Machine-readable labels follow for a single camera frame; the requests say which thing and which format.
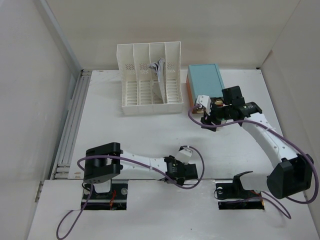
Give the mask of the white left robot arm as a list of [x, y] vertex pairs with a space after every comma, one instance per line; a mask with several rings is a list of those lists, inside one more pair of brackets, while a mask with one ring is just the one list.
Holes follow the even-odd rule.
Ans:
[[[84, 172], [83, 182], [93, 185], [94, 192], [103, 199], [111, 195], [112, 186], [107, 182], [113, 178], [164, 181], [188, 190], [200, 183], [205, 171], [201, 154], [201, 175], [196, 164], [189, 163], [193, 151], [198, 152], [192, 146], [181, 146], [176, 156], [145, 157], [123, 151], [120, 143], [111, 142], [88, 149], [77, 165]], [[197, 180], [197, 183], [187, 187], [185, 182], [189, 180]]]

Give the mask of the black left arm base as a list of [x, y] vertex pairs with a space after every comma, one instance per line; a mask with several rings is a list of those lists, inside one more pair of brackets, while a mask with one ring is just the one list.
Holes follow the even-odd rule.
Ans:
[[111, 182], [110, 190], [107, 192], [97, 192], [93, 186], [91, 197], [89, 197], [91, 185], [82, 183], [82, 208], [87, 199], [84, 210], [89, 211], [125, 211], [127, 209], [127, 197], [128, 197], [128, 180], [115, 180]]

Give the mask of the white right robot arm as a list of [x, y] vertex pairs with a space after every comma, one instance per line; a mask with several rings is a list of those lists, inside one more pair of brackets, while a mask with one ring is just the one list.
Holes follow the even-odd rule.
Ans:
[[300, 153], [278, 135], [269, 124], [262, 109], [255, 102], [246, 102], [239, 86], [222, 90], [220, 104], [217, 99], [199, 95], [196, 103], [204, 108], [201, 123], [205, 129], [217, 130], [218, 125], [237, 123], [258, 143], [271, 162], [272, 172], [247, 171], [234, 176], [232, 193], [243, 197], [250, 190], [268, 191], [283, 199], [311, 187], [313, 161]]

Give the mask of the white instruction booklet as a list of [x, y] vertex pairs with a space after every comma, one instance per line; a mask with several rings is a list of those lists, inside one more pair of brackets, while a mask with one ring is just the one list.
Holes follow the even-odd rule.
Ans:
[[153, 92], [166, 104], [165, 59], [159, 58], [158, 61], [150, 63], [147, 67], [151, 69], [157, 77], [157, 82], [154, 83], [152, 87]]

